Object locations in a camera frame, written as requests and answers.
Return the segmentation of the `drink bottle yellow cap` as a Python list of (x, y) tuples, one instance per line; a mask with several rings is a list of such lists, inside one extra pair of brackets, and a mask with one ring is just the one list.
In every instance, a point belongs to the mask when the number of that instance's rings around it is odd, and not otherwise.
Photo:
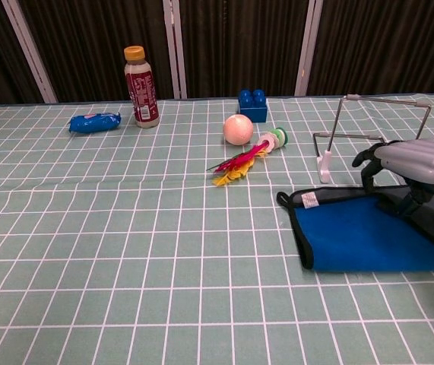
[(131, 98), (135, 123), (148, 129), (159, 124), (160, 115), (154, 86), (154, 76), (150, 64), (146, 61), (142, 46), (124, 48), (125, 80)]

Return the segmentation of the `green grid tablecloth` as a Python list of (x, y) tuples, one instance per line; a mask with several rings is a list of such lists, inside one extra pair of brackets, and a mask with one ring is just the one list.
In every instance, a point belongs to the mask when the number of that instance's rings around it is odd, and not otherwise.
[[(432, 113), (422, 133), (434, 137)], [(335, 97), (272, 98), (287, 145), (225, 187), (234, 99), (0, 106), (0, 365), (434, 365), (434, 272), (304, 269), (280, 191), (320, 186)], [(81, 134), (72, 117), (119, 113)], [(347, 102), (340, 132), (412, 138), (420, 108)]]

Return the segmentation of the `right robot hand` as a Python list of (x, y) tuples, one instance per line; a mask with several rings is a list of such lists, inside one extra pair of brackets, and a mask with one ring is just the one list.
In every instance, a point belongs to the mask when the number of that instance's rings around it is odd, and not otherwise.
[(389, 211), (399, 217), (412, 215), (434, 196), (434, 138), (379, 142), (359, 152), (352, 166), (368, 161), (361, 170), (363, 188), (374, 189), (374, 175), (389, 170), (401, 176), (410, 191)]

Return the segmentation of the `pink ball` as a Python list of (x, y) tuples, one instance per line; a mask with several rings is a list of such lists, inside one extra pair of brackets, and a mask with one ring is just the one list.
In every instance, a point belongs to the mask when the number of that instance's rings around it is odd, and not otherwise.
[(223, 124), (225, 141), (233, 145), (244, 145), (250, 142), (254, 128), (251, 119), (242, 114), (228, 117)]

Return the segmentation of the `blue snack packet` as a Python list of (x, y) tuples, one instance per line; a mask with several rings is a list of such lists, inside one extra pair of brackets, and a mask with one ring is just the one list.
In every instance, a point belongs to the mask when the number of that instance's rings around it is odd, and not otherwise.
[(68, 130), (81, 134), (104, 132), (119, 127), (122, 117), (119, 113), (94, 113), (74, 116), (69, 122)]

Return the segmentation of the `blue cloth with black trim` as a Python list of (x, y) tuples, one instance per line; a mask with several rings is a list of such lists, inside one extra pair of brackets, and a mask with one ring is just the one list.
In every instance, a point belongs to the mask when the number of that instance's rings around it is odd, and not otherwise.
[(304, 268), (324, 272), (434, 271), (434, 197), (409, 218), (390, 215), (406, 186), (278, 192)]

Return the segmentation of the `white partition post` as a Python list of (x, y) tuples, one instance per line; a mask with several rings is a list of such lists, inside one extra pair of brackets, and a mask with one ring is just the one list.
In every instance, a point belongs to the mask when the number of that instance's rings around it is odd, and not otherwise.
[(162, 3), (173, 96), (178, 100), (186, 100), (188, 92), (185, 76), (180, 0), (162, 0)]
[(322, 15), (323, 0), (308, 0), (303, 41), (299, 57), (294, 95), (305, 96), (309, 86), (315, 44)]
[(43, 60), (35, 44), (27, 20), (18, 0), (1, 0), (11, 26), (20, 43), (31, 74), (36, 82), (44, 103), (57, 103), (57, 97), (46, 72)]

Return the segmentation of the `colourful feather shuttlecock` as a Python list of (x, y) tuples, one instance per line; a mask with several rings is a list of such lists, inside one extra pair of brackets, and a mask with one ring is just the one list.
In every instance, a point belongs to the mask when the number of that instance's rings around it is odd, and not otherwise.
[(225, 186), (234, 180), (246, 177), (256, 158), (266, 157), (272, 151), (282, 148), (287, 142), (287, 133), (281, 127), (264, 133), (250, 150), (210, 167), (210, 170), (214, 170), (214, 174), (217, 174), (217, 177), (212, 179), (212, 183), (215, 186)]

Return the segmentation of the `blue building block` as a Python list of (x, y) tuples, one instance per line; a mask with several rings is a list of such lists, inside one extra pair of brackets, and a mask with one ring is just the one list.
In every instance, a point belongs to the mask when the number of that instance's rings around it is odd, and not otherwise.
[(242, 89), (239, 92), (239, 114), (248, 117), (253, 123), (264, 123), (267, 120), (267, 98), (262, 89)]

